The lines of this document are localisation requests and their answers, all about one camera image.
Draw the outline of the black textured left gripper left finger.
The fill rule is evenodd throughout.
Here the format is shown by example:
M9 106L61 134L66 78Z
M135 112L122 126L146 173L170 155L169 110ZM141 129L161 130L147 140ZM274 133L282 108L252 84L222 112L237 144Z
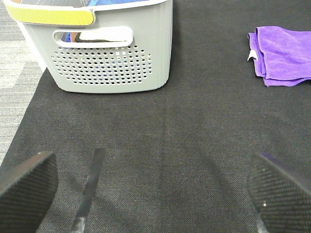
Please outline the black textured left gripper left finger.
M0 175L0 231L35 233L58 189L56 156L43 151Z

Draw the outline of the black textured left gripper right finger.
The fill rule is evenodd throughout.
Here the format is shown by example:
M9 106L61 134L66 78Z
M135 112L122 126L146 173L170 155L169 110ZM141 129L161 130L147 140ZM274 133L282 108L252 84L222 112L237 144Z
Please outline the black textured left gripper right finger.
M311 180L267 153L252 156L247 188L260 233L311 231Z

